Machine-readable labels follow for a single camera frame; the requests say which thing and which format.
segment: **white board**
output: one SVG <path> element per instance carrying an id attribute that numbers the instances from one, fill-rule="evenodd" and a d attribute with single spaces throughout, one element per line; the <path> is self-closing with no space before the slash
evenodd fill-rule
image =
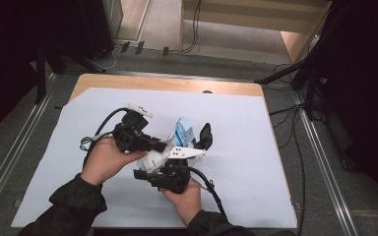
<path id="1" fill-rule="evenodd" d="M 194 167 L 214 180 L 232 224 L 296 227 L 264 97 L 116 88 L 90 88 L 63 108 L 13 227 L 35 221 L 51 206 L 50 195 L 81 172 L 86 155 L 79 149 L 81 138 L 93 136 L 105 117 L 127 102 L 154 113 L 143 131 L 160 139 L 183 115 L 192 121 L 196 138 L 211 123 L 214 143 Z M 115 115 L 102 131 L 112 130 L 123 114 Z M 133 169 L 136 163 L 104 183 L 108 210 L 93 227 L 183 227 L 172 204 L 150 183 L 134 179 Z M 202 191 L 202 205 L 204 210 L 219 211 L 207 191 Z"/>

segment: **black sleeve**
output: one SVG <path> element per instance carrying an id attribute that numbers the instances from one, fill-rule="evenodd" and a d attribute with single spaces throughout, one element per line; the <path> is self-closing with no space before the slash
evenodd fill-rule
<path id="1" fill-rule="evenodd" d="M 250 230 L 230 224 L 220 213 L 201 210 L 190 221 L 187 232 L 196 236 L 254 236 Z"/>
<path id="2" fill-rule="evenodd" d="M 50 197 L 53 206 L 18 235 L 87 235 L 95 217 L 106 211 L 101 189 L 102 185 L 91 185 L 82 180 L 80 174 L 76 175 Z"/>

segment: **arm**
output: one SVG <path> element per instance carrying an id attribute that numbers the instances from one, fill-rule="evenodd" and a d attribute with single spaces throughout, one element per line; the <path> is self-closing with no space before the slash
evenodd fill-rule
<path id="1" fill-rule="evenodd" d="M 161 191 L 173 203 L 177 214 L 182 219 L 183 224 L 187 226 L 187 231 L 191 235 L 254 236 L 250 230 L 230 224 L 220 213 L 202 210 L 201 188 L 192 180 L 189 181 L 188 187 L 180 195 L 168 190 Z"/>
<path id="2" fill-rule="evenodd" d="M 82 173 L 56 190 L 50 197 L 53 206 L 23 228 L 19 236 L 86 235 L 97 215 L 106 211 L 102 183 L 145 154 L 143 151 L 121 152 L 113 138 L 100 140 Z"/>

